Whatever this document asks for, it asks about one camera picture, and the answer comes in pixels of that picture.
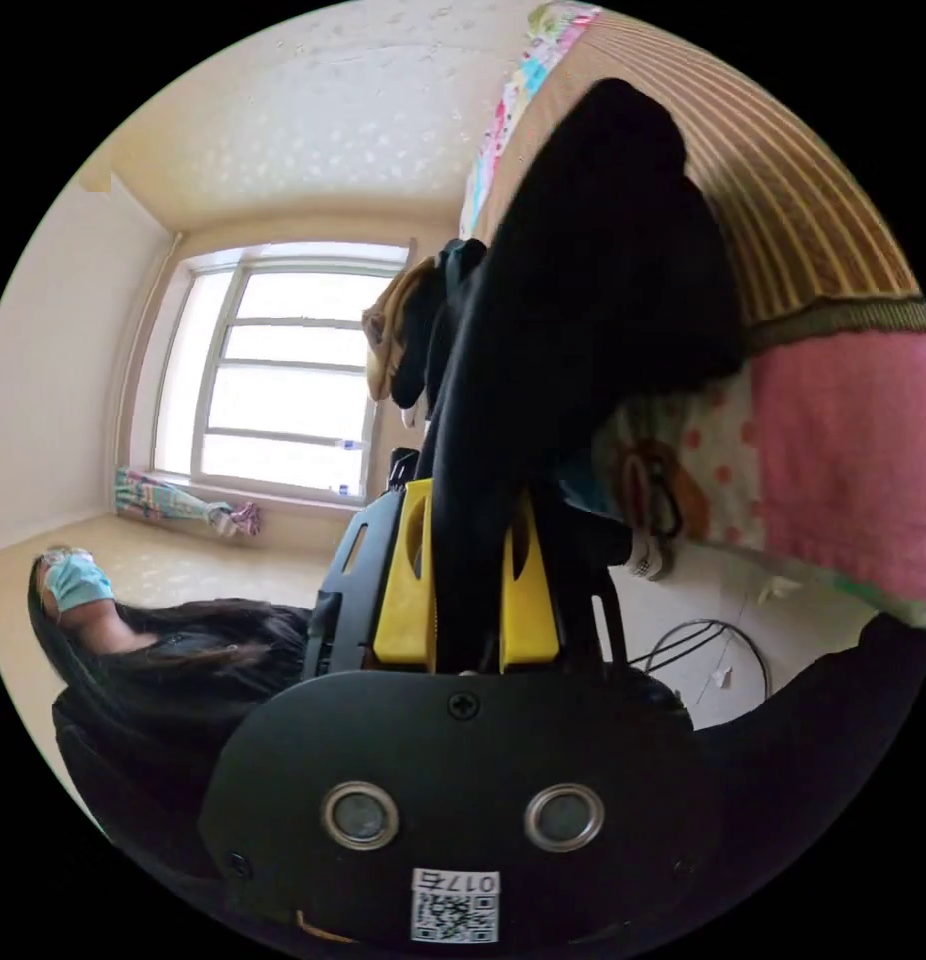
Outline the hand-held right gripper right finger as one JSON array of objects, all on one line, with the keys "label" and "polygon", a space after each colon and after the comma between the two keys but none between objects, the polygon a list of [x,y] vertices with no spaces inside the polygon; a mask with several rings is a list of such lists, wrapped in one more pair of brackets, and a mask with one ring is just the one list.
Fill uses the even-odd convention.
[{"label": "hand-held right gripper right finger", "polygon": [[560,653],[533,504],[523,494],[503,545],[499,671],[547,667]]}]

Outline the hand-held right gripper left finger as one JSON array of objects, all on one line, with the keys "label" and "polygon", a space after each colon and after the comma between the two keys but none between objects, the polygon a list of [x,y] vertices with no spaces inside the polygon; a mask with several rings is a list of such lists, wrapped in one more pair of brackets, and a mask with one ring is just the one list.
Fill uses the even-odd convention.
[{"label": "hand-held right gripper left finger", "polygon": [[374,656],[386,667],[436,669],[431,519],[432,480],[408,483],[373,640]]}]

